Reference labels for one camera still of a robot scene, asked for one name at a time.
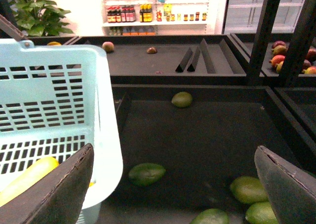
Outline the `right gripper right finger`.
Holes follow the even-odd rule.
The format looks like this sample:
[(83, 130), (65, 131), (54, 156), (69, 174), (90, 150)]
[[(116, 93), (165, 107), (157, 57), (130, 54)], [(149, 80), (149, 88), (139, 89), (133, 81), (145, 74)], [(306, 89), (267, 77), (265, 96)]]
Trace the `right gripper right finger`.
[(255, 167), (280, 224), (316, 222), (316, 179), (264, 146), (254, 155)]

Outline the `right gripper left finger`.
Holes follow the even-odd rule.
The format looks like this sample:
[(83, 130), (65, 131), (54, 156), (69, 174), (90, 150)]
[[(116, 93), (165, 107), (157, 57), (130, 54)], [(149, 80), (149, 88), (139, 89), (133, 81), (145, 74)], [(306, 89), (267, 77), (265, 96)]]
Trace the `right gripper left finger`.
[(0, 208), (2, 224), (74, 224), (92, 177), (94, 150), (86, 144)]

